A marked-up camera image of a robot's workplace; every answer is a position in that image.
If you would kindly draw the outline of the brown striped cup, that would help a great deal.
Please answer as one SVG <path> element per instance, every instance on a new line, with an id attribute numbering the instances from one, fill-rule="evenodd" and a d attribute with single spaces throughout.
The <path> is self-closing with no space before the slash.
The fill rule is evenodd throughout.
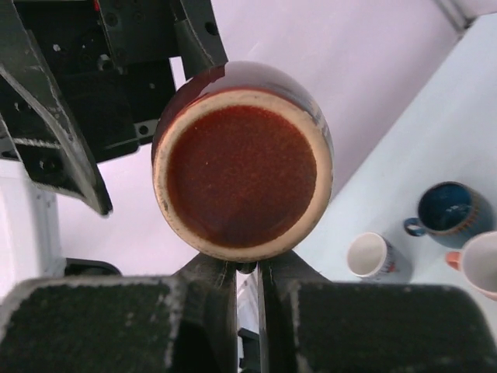
<path id="1" fill-rule="evenodd" d="M 209 68 L 179 89 L 159 119 L 151 166 L 174 233 L 231 262 L 293 249 L 332 195 L 332 138 L 320 106 L 294 78 L 254 61 Z"/>

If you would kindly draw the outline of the salmon pink mug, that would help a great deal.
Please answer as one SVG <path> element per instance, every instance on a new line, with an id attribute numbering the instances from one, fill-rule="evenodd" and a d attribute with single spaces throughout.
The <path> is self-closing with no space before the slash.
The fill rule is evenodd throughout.
<path id="1" fill-rule="evenodd" d="M 461 250 L 448 252 L 445 261 L 476 291 L 496 301 L 496 231 L 476 235 Z"/>

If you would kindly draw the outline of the small blue-grey cup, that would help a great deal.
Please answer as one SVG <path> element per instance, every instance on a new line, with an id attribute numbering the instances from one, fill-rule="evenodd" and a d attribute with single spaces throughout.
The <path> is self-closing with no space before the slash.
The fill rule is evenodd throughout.
<path id="1" fill-rule="evenodd" d="M 382 235 L 358 235 L 346 253 L 350 272 L 362 282 L 407 284 L 412 279 L 410 261 Z"/>

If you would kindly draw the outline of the blue mug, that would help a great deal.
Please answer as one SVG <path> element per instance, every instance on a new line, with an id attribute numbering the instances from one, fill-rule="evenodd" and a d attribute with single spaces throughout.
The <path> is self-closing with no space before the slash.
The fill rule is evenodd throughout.
<path id="1" fill-rule="evenodd" d="M 460 249 L 495 228 L 493 207 L 478 191 L 455 181 L 430 187 L 419 199 L 416 216 L 404 220 L 407 234 L 427 235 L 440 245 Z"/>

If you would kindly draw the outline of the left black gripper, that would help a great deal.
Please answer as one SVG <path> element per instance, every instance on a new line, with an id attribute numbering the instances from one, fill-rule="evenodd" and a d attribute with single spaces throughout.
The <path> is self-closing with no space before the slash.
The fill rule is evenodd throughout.
<path id="1" fill-rule="evenodd" d="M 96 162 L 151 141 L 178 53 L 186 79 L 228 62 L 211 0 L 3 1 L 2 81 L 35 115 L 1 123 L 31 181 L 107 216 Z"/>

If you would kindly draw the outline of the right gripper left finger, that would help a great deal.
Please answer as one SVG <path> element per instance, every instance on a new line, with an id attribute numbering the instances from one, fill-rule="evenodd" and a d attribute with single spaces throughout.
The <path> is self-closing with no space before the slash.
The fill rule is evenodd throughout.
<path id="1" fill-rule="evenodd" d="M 1 306 L 3 372 L 234 372 L 236 266 L 24 281 Z"/>

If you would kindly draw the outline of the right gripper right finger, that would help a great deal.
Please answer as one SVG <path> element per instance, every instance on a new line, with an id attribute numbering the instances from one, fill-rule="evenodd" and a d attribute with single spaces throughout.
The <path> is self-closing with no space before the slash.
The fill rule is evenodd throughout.
<path id="1" fill-rule="evenodd" d="M 496 344 L 464 291 L 339 283 L 289 251 L 259 263 L 264 372 L 494 372 Z"/>

